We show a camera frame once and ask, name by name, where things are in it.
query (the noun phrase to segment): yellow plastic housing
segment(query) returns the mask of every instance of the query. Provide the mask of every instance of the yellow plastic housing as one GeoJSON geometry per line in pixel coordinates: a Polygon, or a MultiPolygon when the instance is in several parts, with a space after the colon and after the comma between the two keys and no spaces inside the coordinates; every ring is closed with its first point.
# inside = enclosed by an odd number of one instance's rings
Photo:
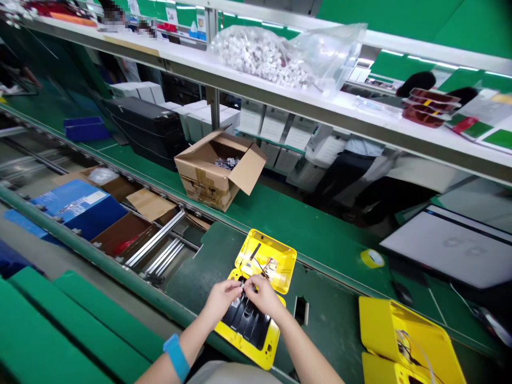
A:
{"type": "MultiPolygon", "coordinates": [[[[361,340],[370,353],[406,367],[417,375],[413,377],[418,380],[418,377],[426,377],[427,382],[430,382],[430,371],[425,354],[434,373],[444,384],[466,384],[450,337],[437,324],[396,301],[363,296],[359,298],[359,318],[361,340]],[[398,349],[399,343],[409,348],[411,356],[423,367],[411,364],[408,353],[402,354],[398,349]]],[[[366,382],[367,369],[364,365],[363,369],[366,382]]],[[[390,374],[388,376],[388,373],[382,372],[380,383],[397,382],[393,380],[390,374]]],[[[409,378],[405,377],[404,382],[408,383],[409,378]]]]}
{"type": "Polygon", "coordinates": [[[235,267],[240,269],[242,276],[249,278],[261,274],[262,269],[271,260],[277,261],[275,272],[269,271],[270,284],[277,292],[287,294],[292,281],[293,269],[297,260],[297,251],[289,246],[251,229],[244,245],[235,260],[235,267]],[[260,245],[254,259],[250,260],[253,252],[260,245]]]}
{"type": "MultiPolygon", "coordinates": [[[[229,274],[228,279],[238,280],[242,275],[239,269],[233,269],[229,274]]],[[[286,302],[280,296],[280,301],[286,307],[286,302]]],[[[270,370],[274,364],[276,357],[277,343],[279,342],[279,334],[281,333],[274,320],[270,320],[268,326],[267,336],[265,337],[265,344],[262,350],[259,350],[254,345],[249,343],[243,338],[242,335],[236,333],[223,322],[219,322],[215,327],[215,331],[225,338],[231,345],[242,352],[249,359],[253,360],[256,364],[264,370],[270,370]]]]}

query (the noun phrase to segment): tape roll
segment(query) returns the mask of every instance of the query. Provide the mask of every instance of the tape roll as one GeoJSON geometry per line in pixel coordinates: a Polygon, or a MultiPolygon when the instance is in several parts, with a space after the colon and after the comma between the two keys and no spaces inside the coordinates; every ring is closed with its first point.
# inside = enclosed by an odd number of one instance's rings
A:
{"type": "Polygon", "coordinates": [[[361,260],[370,268],[380,268],[386,264],[381,254],[373,249],[361,252],[361,260]]]}

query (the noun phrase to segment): blue wristband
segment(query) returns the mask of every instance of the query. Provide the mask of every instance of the blue wristband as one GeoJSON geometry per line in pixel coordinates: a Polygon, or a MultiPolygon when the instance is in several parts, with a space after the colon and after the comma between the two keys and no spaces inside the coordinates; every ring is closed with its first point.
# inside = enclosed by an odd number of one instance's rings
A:
{"type": "Polygon", "coordinates": [[[185,359],[185,355],[181,350],[180,338],[177,334],[171,336],[171,338],[164,343],[164,352],[167,352],[171,358],[172,365],[174,366],[174,370],[176,371],[180,381],[182,383],[185,382],[185,379],[190,372],[190,366],[188,365],[187,359],[185,359]]]}

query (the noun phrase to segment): monitor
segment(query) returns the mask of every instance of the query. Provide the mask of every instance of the monitor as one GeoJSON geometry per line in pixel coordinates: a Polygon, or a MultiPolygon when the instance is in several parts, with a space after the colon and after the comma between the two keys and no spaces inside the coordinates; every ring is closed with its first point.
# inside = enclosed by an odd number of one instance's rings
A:
{"type": "Polygon", "coordinates": [[[511,234],[435,205],[380,244],[478,289],[512,280],[511,234]]]}

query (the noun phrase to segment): clear plastic bag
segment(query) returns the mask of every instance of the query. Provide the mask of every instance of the clear plastic bag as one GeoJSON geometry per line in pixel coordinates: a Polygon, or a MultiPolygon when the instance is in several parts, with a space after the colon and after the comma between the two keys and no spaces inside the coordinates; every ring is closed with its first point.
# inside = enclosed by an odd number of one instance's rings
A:
{"type": "Polygon", "coordinates": [[[88,177],[99,186],[102,186],[118,178],[119,175],[109,168],[96,168],[92,170],[88,177]]]}
{"type": "Polygon", "coordinates": [[[366,24],[354,24],[306,31],[288,41],[263,28],[231,26],[215,36],[208,50],[235,70],[329,95],[350,75],[365,32],[366,24]]]}

